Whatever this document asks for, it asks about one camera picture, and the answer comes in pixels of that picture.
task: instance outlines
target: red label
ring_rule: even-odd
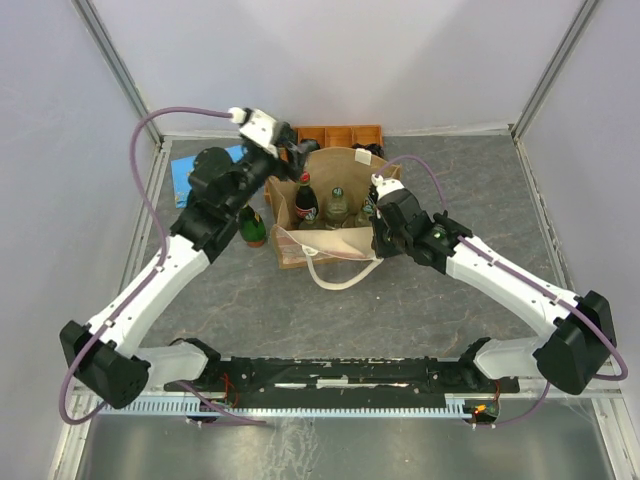
[[[316,207],[311,207],[305,210],[296,205],[296,215],[298,216],[298,218],[304,220],[304,217],[306,217],[309,213],[315,217],[318,214],[318,211],[316,210]]]

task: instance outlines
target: wall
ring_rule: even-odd
[[[640,431],[640,2],[602,2],[524,137],[580,292],[612,304]]]
[[[94,0],[151,109],[254,106],[387,132],[515,122],[581,3]]]
[[[69,1],[3,8],[0,478],[46,478],[61,421],[58,340],[116,293],[139,204],[137,121]],[[139,155],[148,172],[153,145]]]

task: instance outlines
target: bag strap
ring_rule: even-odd
[[[373,271],[373,269],[376,268],[378,265],[380,265],[382,263],[382,260],[384,260],[383,258],[374,258],[371,260],[371,263],[367,265],[367,268],[362,270],[352,279],[342,283],[331,283],[331,282],[326,282],[322,280],[316,273],[316,269],[313,266],[312,257],[316,256],[318,254],[318,251],[307,246],[303,246],[302,251],[304,252],[304,256],[307,259],[307,266],[309,267],[309,273],[311,274],[311,278],[313,278],[313,281],[316,282],[319,287],[322,287],[325,290],[346,290],[349,287],[353,287],[356,283],[360,282],[367,275],[369,275]]]

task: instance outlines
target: beige bag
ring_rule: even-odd
[[[313,188],[320,207],[320,218],[324,218],[325,205],[334,187],[342,187],[349,201],[351,214],[357,214],[369,192],[371,175],[385,164],[379,157],[365,150],[351,148],[324,148],[313,152],[307,161],[306,170],[311,175]],[[400,178],[401,168],[392,165],[385,176]],[[294,230],[297,223],[295,197],[298,187],[295,182],[281,182],[269,178],[267,188],[271,196],[271,208],[275,225],[271,228],[271,242],[278,255],[280,268],[308,266],[313,279],[323,288],[341,290],[362,280],[382,261],[371,248],[371,227],[343,228],[339,230]],[[363,272],[349,282],[331,284],[318,278],[314,264],[340,260],[371,261]]]

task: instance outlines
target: orange wooden box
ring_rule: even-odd
[[[294,127],[298,134],[298,143],[301,140],[315,140],[320,148],[325,147],[347,147],[353,144],[368,145],[377,143],[384,145],[382,139],[382,128],[380,125],[342,125],[335,127]],[[269,190],[265,185],[264,200],[271,203]]]

